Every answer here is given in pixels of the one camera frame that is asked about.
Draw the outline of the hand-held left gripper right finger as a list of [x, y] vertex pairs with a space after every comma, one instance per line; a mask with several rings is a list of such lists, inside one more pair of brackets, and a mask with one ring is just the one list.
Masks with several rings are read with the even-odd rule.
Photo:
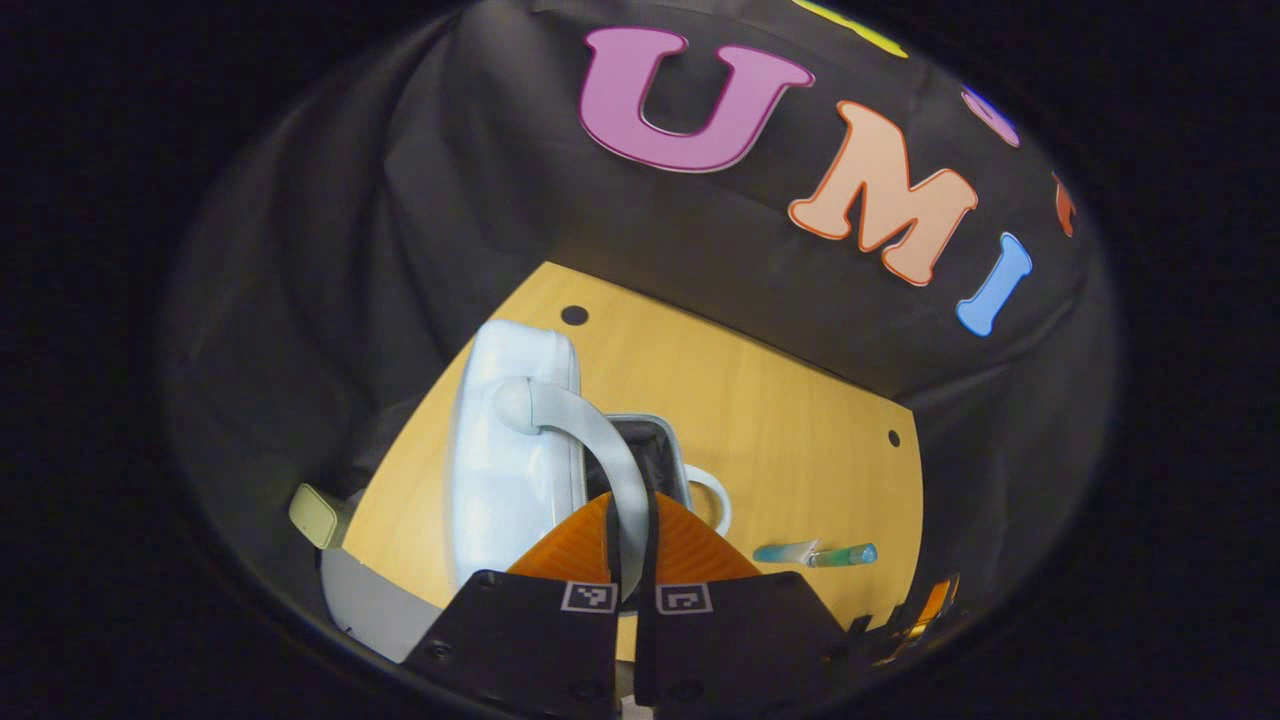
[[654, 711], [814, 711], [856, 675], [847, 632], [796, 571], [763, 573], [653, 493], [634, 698]]

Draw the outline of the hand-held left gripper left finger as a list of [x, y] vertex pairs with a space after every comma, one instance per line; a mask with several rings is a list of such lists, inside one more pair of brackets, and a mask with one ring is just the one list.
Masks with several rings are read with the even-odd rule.
[[609, 493], [572, 512], [507, 571], [475, 571], [403, 665], [508, 716], [617, 716], [623, 602]]

